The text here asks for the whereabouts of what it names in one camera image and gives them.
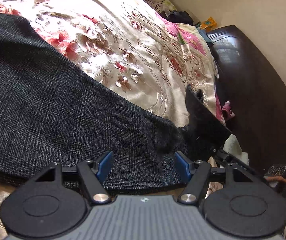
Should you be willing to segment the dark wooden headboard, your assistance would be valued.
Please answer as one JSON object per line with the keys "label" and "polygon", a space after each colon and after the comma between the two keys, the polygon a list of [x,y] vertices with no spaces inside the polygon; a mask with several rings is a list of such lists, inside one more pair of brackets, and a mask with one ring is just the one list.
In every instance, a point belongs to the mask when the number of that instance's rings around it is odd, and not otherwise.
{"label": "dark wooden headboard", "polygon": [[209,32],[218,67],[218,96],[229,101],[236,135],[250,166],[264,172],[286,164],[286,85],[273,66],[235,25]]}

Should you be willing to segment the dark grey plaid pants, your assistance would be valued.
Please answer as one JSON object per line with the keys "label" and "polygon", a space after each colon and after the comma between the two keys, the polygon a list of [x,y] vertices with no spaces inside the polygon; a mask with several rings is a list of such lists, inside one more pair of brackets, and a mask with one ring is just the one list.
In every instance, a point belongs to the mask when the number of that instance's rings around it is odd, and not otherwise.
{"label": "dark grey plaid pants", "polygon": [[176,151],[207,161],[230,131],[197,99],[177,127],[87,76],[29,22],[0,14],[0,181],[20,185],[53,161],[75,166],[113,151],[104,182],[112,192],[144,193],[181,183]]}

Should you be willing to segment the floral satin bedspread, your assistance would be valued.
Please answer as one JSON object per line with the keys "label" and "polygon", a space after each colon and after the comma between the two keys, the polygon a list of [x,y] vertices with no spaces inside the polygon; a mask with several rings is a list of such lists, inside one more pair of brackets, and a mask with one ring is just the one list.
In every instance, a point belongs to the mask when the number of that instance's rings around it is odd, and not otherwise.
{"label": "floral satin bedspread", "polygon": [[26,18],[88,76],[178,127],[189,120],[188,85],[224,119],[204,38],[194,27],[163,20],[143,0],[0,0],[0,13]]}

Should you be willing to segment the dark clothes pile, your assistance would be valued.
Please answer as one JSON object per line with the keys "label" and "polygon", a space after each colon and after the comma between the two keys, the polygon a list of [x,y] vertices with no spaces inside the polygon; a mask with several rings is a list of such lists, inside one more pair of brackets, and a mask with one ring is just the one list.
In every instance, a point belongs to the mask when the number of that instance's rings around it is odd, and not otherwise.
{"label": "dark clothes pile", "polygon": [[193,25],[193,19],[185,11],[171,11],[166,17],[169,22]]}

